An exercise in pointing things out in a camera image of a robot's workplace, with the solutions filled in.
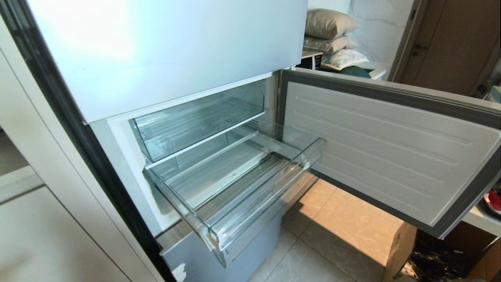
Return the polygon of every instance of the refrigerator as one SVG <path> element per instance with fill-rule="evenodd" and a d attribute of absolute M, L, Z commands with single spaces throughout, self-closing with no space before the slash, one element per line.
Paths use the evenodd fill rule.
<path fill-rule="evenodd" d="M 499 177 L 500 104 L 295 68 L 306 0 L 0 4 L 166 278 L 246 281 L 317 178 L 443 238 Z"/>

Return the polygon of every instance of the open freezer door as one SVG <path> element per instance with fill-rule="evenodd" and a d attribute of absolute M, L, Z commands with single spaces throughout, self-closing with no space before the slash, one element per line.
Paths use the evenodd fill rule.
<path fill-rule="evenodd" d="M 278 122 L 326 141 L 318 177 L 439 238 L 499 177 L 501 104 L 298 69 Z"/>

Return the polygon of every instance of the floor tile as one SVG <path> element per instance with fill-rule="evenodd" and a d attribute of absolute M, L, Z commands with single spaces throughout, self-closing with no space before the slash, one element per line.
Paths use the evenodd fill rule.
<path fill-rule="evenodd" d="M 282 217 L 282 226 L 299 237 L 336 189 L 321 179 L 317 181 Z"/>
<path fill-rule="evenodd" d="M 355 282 L 325 258 L 297 240 L 266 282 Z"/>
<path fill-rule="evenodd" d="M 249 279 L 249 282 L 264 282 L 266 278 L 272 273 L 273 269 L 279 264 L 279 262 L 284 258 L 287 251 L 291 249 L 294 242 L 296 242 L 297 237 L 290 234 L 287 230 L 280 230 L 280 239 L 271 254 L 264 260 L 261 266 L 254 272 L 254 275 Z"/>
<path fill-rule="evenodd" d="M 363 206 L 365 209 L 368 209 L 372 212 L 379 214 L 383 218 L 387 219 L 388 221 L 390 221 L 398 226 L 400 226 L 403 223 L 403 221 L 400 218 L 395 217 L 395 216 L 383 211 L 382 209 L 380 209 L 376 206 L 373 206 L 360 198 L 353 196 L 352 194 L 344 191 L 343 189 L 336 189 L 335 193 L 338 194 L 339 196 L 342 196 L 350 201 L 353 201 L 353 202 Z"/>
<path fill-rule="evenodd" d="M 379 282 L 398 227 L 336 191 L 300 239 L 357 282 Z"/>

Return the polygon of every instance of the red object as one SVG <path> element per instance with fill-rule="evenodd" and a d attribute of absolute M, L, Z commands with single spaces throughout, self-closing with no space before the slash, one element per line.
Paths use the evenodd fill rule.
<path fill-rule="evenodd" d="M 501 211 L 501 196 L 494 190 L 489 191 L 489 204 L 496 211 Z"/>

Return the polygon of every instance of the transparent drawer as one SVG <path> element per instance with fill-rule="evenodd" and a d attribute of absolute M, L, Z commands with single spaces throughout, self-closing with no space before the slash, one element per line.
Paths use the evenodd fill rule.
<path fill-rule="evenodd" d="M 289 187 L 319 162 L 323 144 L 305 132 L 250 122 L 144 174 L 226 266 L 295 195 Z"/>
<path fill-rule="evenodd" d="M 260 80 L 131 120 L 143 154 L 156 162 L 264 111 Z"/>

